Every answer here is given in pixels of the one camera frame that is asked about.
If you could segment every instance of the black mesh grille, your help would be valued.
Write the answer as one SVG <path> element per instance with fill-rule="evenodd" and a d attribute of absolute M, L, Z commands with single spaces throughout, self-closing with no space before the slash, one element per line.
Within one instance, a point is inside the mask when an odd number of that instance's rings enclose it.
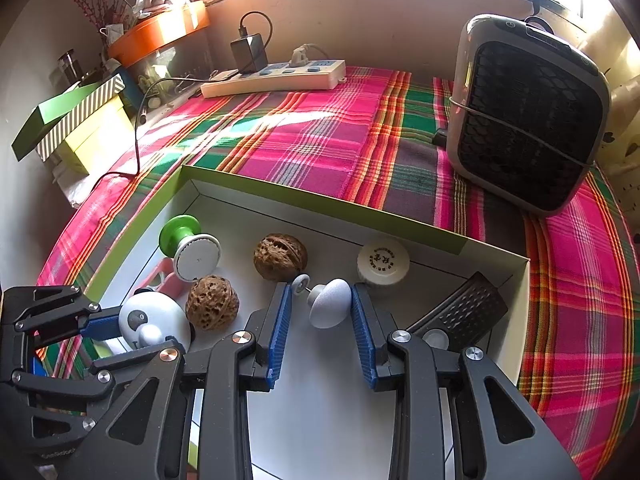
<path fill-rule="evenodd" d="M 551 62 L 492 41 L 478 49 L 468 106 L 586 162 L 602 121 L 590 86 Z M 582 167 L 495 121 L 467 113 L 460 135 L 462 165 L 533 206 L 562 205 Z"/>

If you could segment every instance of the plaid tablecloth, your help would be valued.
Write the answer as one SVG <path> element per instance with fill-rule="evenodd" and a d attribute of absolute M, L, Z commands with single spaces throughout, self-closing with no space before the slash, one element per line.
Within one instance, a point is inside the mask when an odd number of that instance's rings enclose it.
<path fill-rule="evenodd" d="M 134 181 L 104 180 L 60 236 L 38 284 L 84 288 L 127 222 L 180 164 L 261 178 L 414 218 L 531 259 L 518 384 L 592 478 L 638 405 L 635 254 L 598 170 L 559 215 L 540 219 L 457 176 L 431 139 L 447 126 L 451 83 L 350 68 L 333 91 L 192 99 L 141 141 Z M 116 164 L 134 167 L 132 152 Z M 69 377 L 95 357 L 80 337 L 47 349 Z"/>

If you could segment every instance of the power adapter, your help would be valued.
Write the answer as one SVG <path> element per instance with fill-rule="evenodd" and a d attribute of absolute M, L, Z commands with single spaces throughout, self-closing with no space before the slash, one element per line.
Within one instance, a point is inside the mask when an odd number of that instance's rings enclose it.
<path fill-rule="evenodd" d="M 246 27 L 242 25 L 238 30 L 240 38 L 231 42 L 231 52 L 236 60 L 238 72 L 241 74 L 259 72 L 269 64 L 262 36 L 260 34 L 248 35 Z"/>

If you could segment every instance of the dark brown textured object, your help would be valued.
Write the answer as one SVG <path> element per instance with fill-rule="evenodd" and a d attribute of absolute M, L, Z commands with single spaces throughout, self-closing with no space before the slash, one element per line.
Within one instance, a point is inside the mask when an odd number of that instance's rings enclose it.
<path fill-rule="evenodd" d="M 265 280 L 290 282 L 306 267 L 306 247 L 290 235 L 266 235 L 254 251 L 254 266 Z"/>
<path fill-rule="evenodd" d="M 226 278 L 206 276 L 193 284 L 187 297 L 187 319 L 194 327 L 213 330 L 231 323 L 240 300 Z"/>

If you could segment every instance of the orange container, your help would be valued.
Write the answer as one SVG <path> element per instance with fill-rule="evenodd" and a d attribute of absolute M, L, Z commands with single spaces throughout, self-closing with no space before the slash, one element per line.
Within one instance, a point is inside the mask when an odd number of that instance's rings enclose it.
<path fill-rule="evenodd" d="M 136 25 L 109 47 L 109 57 L 128 68 L 166 44 L 206 27 L 209 16 L 204 2 L 192 2 Z"/>

